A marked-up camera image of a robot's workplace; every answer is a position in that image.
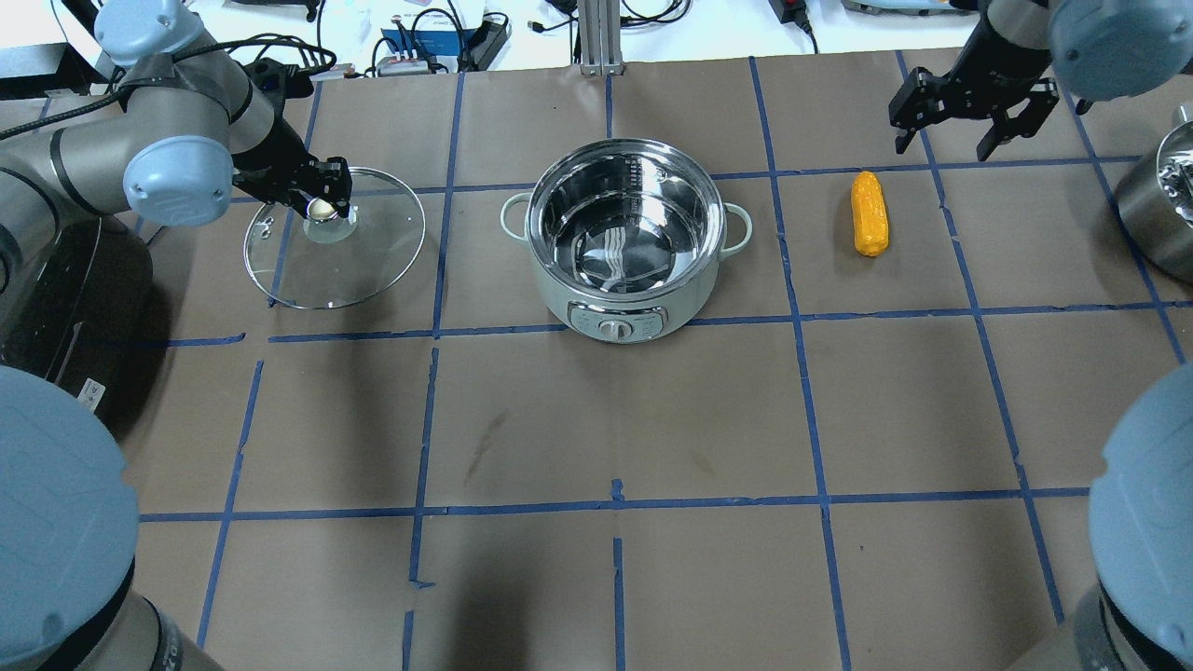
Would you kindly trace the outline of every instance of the yellow corn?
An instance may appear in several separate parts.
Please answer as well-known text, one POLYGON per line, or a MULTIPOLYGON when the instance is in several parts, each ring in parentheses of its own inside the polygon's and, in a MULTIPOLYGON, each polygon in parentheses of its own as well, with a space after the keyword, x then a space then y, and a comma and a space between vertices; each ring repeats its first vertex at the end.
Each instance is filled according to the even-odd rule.
POLYGON ((890 223, 883 186, 874 173, 863 171, 853 180, 853 248, 859 254, 877 257, 890 245, 890 223))

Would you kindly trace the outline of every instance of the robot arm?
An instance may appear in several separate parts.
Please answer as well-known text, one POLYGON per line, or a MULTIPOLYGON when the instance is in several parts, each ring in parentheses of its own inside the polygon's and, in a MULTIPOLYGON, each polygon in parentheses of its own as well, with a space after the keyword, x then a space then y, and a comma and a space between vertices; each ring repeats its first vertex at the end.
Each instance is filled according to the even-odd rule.
POLYGON ((130 208, 168 226, 209 223, 234 184, 304 216, 314 201, 347 215, 347 162, 311 156, 181 2, 112 0, 95 37, 129 68, 125 113, 0 143, 0 293, 70 223, 130 208))
POLYGON ((1032 137, 1059 101, 1061 84, 1093 100, 1138 96, 1193 60, 1191 0, 952 0, 981 12, 953 68, 915 68, 889 106, 898 153, 915 134, 947 118, 990 119, 977 147, 987 160, 1015 137, 1032 137), (1012 110, 1026 101, 1014 116, 1012 110))

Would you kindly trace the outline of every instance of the aluminum frame post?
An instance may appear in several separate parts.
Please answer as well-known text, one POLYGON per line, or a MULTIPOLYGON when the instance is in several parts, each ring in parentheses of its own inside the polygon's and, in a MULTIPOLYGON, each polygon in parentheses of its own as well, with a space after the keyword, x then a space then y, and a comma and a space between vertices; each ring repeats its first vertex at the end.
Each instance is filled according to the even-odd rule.
POLYGON ((617 0, 580 0, 580 72, 622 74, 622 16, 617 0))

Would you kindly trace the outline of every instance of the table surface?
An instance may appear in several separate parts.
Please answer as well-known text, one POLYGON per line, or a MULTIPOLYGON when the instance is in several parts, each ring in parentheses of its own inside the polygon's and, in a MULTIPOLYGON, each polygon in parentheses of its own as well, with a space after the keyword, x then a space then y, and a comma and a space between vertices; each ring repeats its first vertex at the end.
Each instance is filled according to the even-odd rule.
POLYGON ((247 198, 198 229, 125 217, 156 267, 113 420, 136 587, 229 670, 1005 669, 1093 585, 1101 445, 1193 347, 1193 293, 1111 207, 1188 84, 1065 100, 988 164, 965 122, 895 154, 902 72, 954 55, 292 100, 314 153, 419 192, 426 245, 377 298, 301 312, 246 276, 247 198), (698 318, 648 344, 567 331, 497 226, 606 136, 679 147, 754 216, 698 318), (888 198, 877 259, 852 250, 860 168, 888 198))

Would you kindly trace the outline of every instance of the glass pot lid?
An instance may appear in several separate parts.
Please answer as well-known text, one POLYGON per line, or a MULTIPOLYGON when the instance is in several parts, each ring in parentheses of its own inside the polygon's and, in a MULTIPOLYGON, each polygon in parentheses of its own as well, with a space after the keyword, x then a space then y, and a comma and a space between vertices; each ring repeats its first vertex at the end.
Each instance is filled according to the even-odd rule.
POLYGON ((245 234, 245 267, 274 301, 301 309, 352 306, 394 285, 426 238, 422 204, 397 178, 350 167, 347 217, 301 217, 265 204, 245 234))

